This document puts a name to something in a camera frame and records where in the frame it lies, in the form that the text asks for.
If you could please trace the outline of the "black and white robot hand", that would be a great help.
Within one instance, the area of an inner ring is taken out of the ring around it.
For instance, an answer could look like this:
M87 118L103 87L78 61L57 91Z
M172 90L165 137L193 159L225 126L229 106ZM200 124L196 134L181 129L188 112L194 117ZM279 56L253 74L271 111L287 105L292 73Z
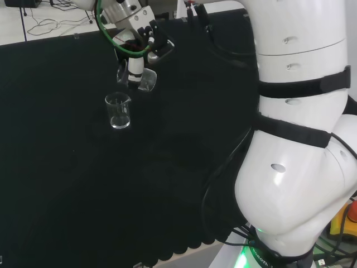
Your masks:
M148 46L148 50L138 58L128 57L119 61L117 82L130 89L150 92L156 85L157 73L149 66L170 54L175 44L155 20L145 27L140 27L138 34L143 38L143 44Z

